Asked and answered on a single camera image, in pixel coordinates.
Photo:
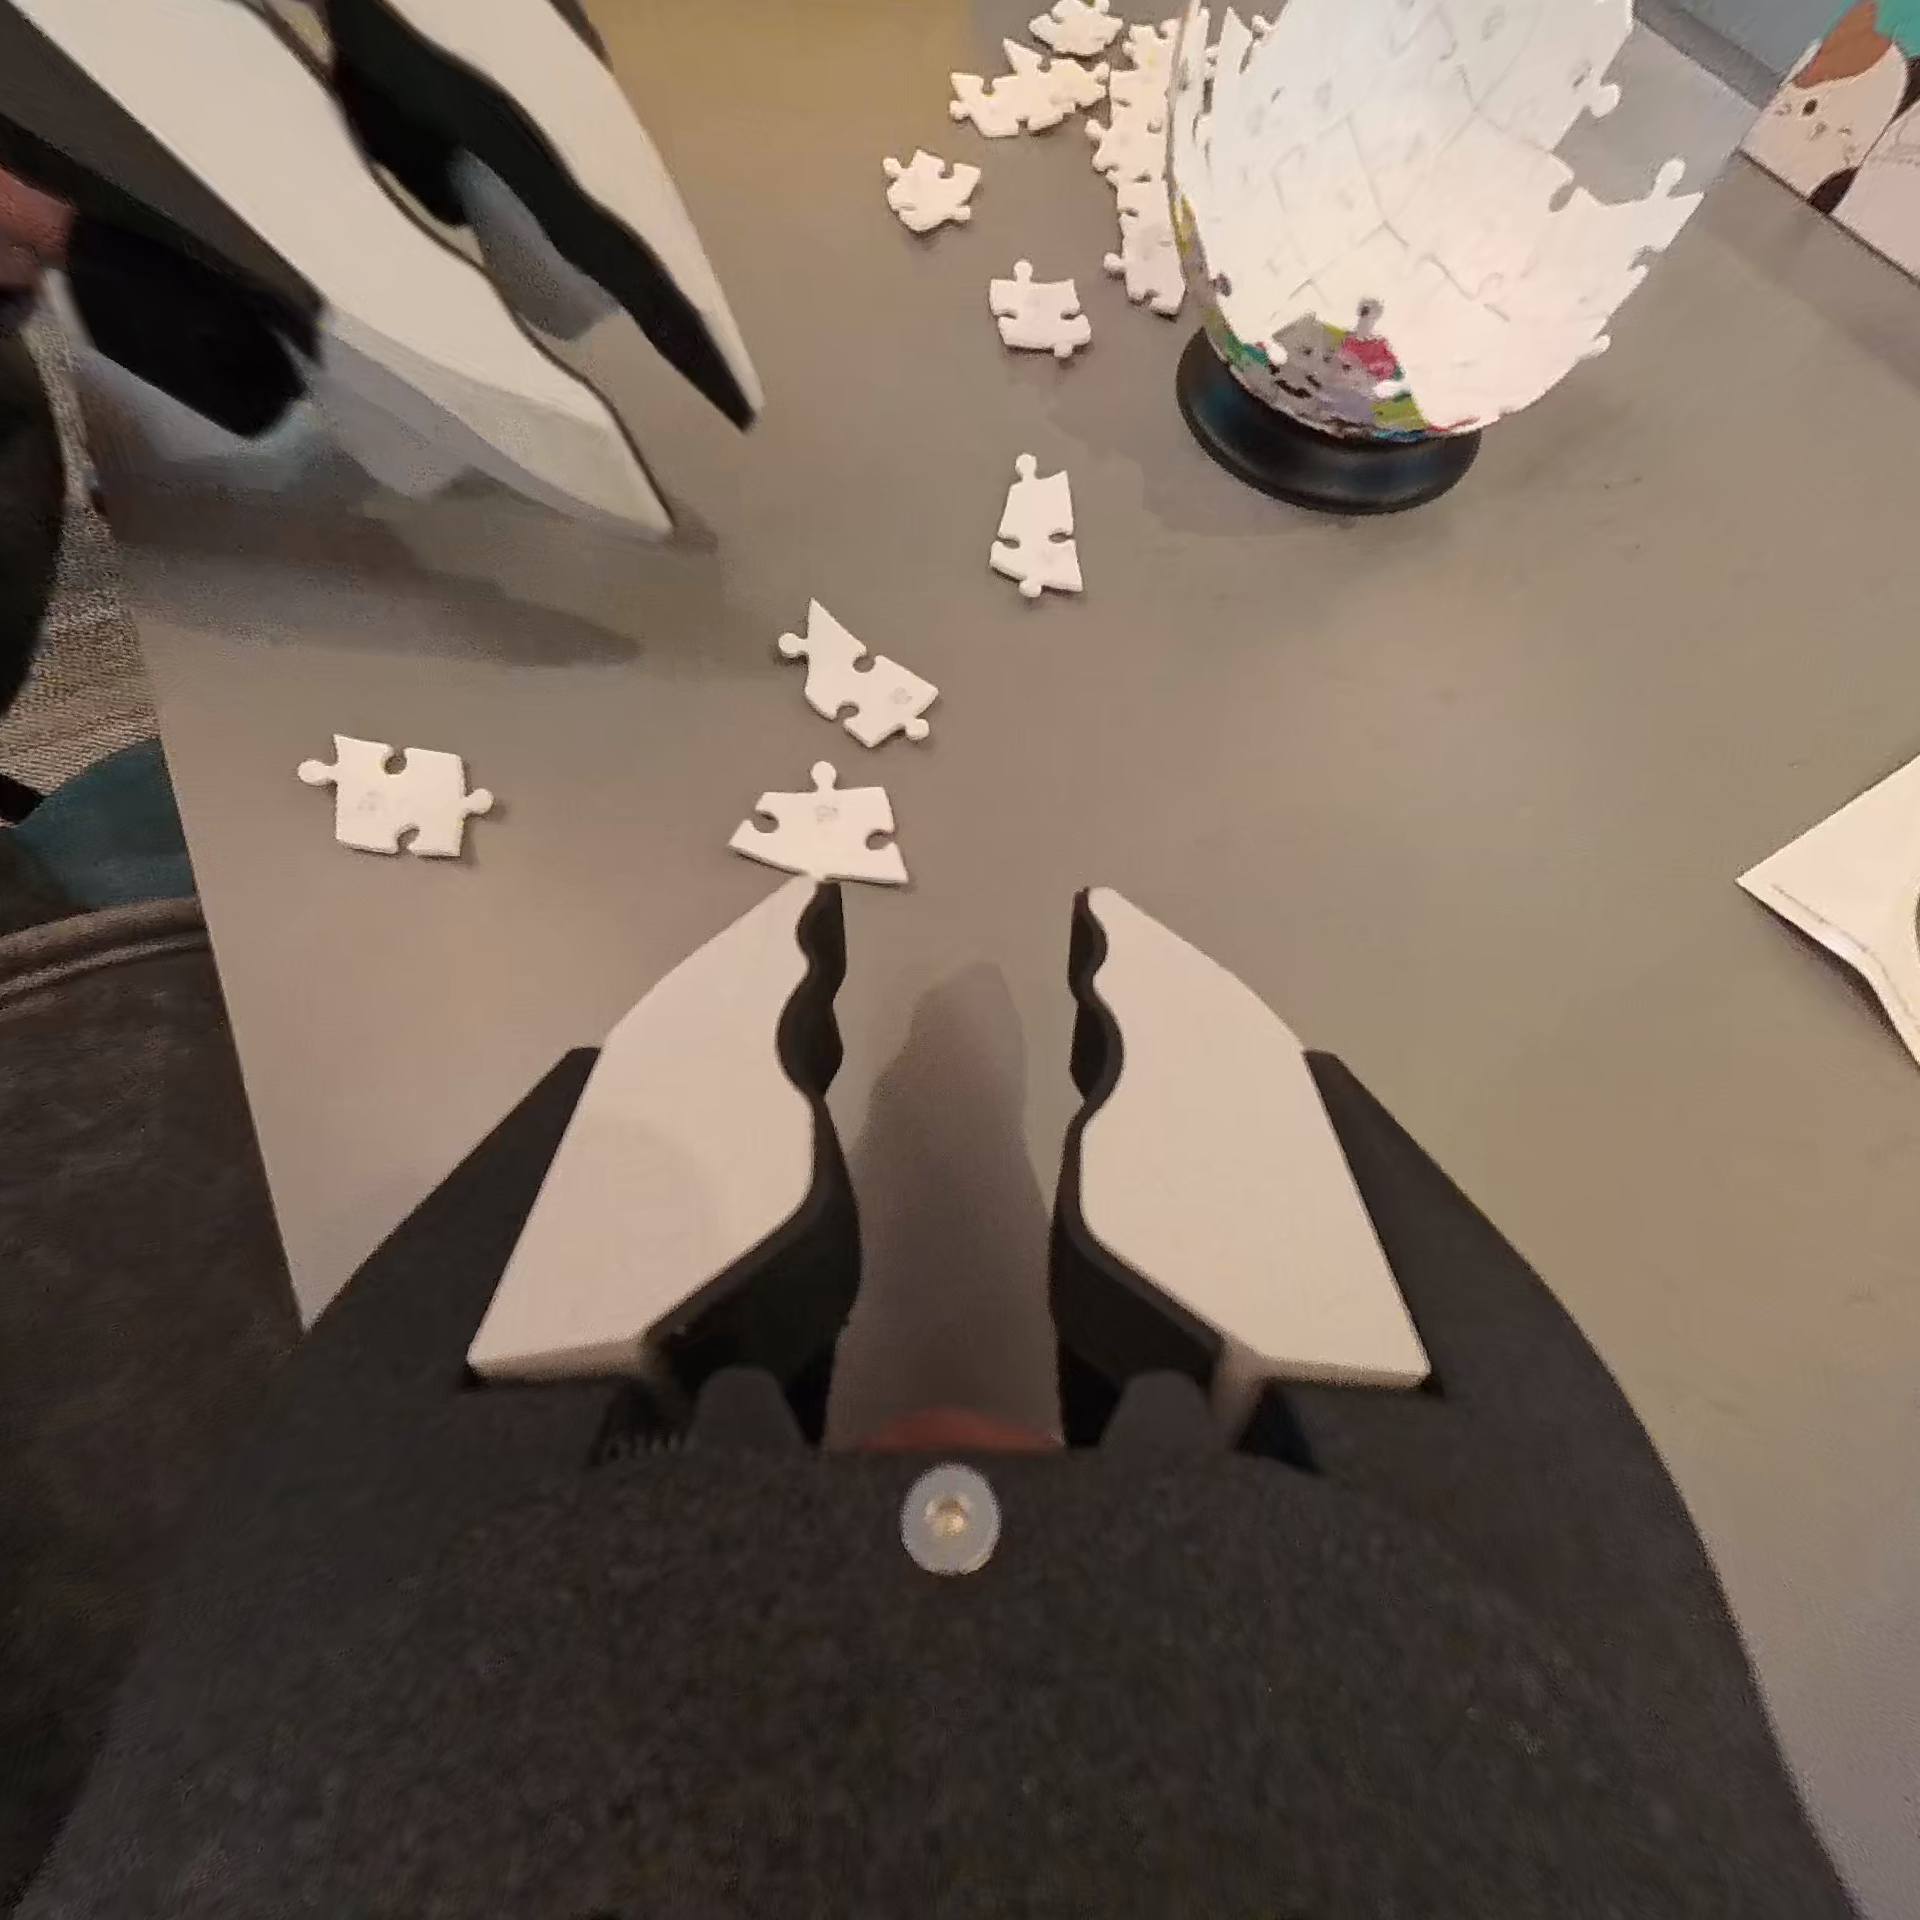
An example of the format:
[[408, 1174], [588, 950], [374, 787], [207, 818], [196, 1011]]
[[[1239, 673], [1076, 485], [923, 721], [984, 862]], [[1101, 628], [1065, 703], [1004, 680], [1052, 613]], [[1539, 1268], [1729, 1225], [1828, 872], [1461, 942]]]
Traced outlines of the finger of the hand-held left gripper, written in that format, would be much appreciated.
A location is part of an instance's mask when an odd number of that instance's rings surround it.
[[518, 321], [575, 342], [610, 312], [735, 429], [762, 377], [719, 274], [575, 2], [323, 2], [369, 158], [472, 229]]
[[387, 190], [343, 109], [246, 2], [22, 2], [19, 127], [265, 291], [309, 407], [402, 497], [487, 475], [663, 537], [672, 516], [610, 405], [480, 259]]

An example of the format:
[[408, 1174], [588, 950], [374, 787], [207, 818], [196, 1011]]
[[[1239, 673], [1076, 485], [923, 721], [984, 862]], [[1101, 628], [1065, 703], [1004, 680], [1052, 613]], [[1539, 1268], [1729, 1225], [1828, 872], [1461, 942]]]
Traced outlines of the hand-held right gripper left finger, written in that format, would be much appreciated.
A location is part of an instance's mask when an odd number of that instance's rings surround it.
[[824, 1442], [862, 1275], [844, 980], [844, 886], [795, 878], [616, 1017], [468, 1346], [476, 1385], [629, 1380], [681, 1419], [759, 1370]]

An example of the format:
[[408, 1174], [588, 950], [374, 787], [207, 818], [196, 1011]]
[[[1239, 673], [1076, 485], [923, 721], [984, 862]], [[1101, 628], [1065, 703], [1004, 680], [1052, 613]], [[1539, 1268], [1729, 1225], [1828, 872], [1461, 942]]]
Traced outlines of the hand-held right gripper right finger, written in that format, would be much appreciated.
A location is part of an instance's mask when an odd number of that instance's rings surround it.
[[1424, 1391], [1435, 1361], [1304, 1039], [1111, 886], [1069, 930], [1076, 1001], [1048, 1236], [1062, 1435], [1179, 1378], [1232, 1441], [1285, 1380]]

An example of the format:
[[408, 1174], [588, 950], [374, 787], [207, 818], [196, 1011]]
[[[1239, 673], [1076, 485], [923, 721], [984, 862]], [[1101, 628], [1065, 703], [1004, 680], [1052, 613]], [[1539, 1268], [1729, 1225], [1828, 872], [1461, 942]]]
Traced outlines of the black round ball stand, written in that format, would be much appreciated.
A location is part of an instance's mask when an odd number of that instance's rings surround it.
[[1176, 365], [1176, 401], [1197, 445], [1239, 483], [1322, 516], [1401, 516], [1472, 469], [1484, 432], [1424, 439], [1333, 437], [1294, 422], [1227, 370], [1206, 331]]

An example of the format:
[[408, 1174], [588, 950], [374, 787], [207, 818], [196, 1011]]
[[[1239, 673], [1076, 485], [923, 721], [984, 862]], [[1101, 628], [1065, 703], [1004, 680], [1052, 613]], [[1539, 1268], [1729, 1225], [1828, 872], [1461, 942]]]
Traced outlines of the white puzzle ball shell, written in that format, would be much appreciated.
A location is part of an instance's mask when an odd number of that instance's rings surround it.
[[1469, 437], [1608, 353], [1702, 207], [1562, 142], [1619, 109], [1630, 2], [1188, 2], [1167, 191], [1206, 342], [1275, 414], [1353, 445]]

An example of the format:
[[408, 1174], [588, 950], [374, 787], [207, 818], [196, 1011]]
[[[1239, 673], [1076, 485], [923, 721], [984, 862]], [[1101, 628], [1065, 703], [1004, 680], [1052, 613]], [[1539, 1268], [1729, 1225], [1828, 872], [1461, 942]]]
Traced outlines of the pile of white puzzle pieces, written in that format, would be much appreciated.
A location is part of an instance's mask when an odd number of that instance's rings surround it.
[[952, 73], [946, 117], [980, 136], [1037, 136], [1077, 122], [1116, 207], [1104, 274], [1128, 300], [1176, 321], [1188, 296], [1167, 185], [1167, 117], [1179, 24], [1125, 20], [1113, 2], [1048, 2], [1004, 73]]

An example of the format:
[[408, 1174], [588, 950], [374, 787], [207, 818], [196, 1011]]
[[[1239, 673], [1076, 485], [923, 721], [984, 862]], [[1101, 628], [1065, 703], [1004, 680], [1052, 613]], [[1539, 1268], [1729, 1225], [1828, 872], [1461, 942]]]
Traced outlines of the joined white puzzle piece pair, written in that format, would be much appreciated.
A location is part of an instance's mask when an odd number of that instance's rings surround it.
[[1042, 473], [1037, 455], [1022, 450], [1016, 458], [1016, 479], [1004, 499], [991, 565], [1030, 602], [1084, 590], [1069, 469]]

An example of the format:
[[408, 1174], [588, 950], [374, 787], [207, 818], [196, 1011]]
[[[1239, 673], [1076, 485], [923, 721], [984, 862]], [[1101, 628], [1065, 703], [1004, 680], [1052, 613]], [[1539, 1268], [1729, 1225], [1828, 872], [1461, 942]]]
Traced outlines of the teal puzzle ball box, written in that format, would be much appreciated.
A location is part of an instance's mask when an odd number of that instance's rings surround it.
[[1918, 2], [1847, 2], [1785, 67], [1741, 153], [1918, 277]]

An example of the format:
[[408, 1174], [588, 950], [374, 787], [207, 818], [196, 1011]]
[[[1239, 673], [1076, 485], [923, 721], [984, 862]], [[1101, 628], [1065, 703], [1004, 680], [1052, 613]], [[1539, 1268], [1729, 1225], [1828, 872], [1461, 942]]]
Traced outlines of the person's left hand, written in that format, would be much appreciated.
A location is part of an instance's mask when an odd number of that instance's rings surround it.
[[66, 272], [75, 209], [5, 167], [5, 300], [40, 291], [49, 267]]

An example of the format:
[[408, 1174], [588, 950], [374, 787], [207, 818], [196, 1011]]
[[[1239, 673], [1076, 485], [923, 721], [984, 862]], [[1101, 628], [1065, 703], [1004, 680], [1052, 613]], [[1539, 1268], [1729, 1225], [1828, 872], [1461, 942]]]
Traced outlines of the teal cloth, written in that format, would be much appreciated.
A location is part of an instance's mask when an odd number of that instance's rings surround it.
[[104, 754], [22, 816], [5, 816], [5, 933], [147, 901], [196, 897], [158, 738]]

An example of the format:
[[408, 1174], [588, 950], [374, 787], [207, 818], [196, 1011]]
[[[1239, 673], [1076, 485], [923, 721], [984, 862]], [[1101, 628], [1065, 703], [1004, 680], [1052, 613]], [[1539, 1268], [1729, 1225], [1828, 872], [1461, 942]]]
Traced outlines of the person's grey sweater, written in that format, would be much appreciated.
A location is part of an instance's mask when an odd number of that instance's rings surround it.
[[5, 1915], [300, 1312], [196, 897], [5, 925]]

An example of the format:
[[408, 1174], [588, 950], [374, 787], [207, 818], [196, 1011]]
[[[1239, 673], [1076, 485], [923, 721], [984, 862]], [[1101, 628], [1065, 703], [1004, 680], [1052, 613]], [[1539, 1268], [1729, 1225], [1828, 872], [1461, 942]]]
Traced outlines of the white instruction leaflet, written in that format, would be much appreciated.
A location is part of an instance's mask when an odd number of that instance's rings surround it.
[[1737, 888], [1858, 973], [1918, 1060], [1918, 757], [1748, 867]]

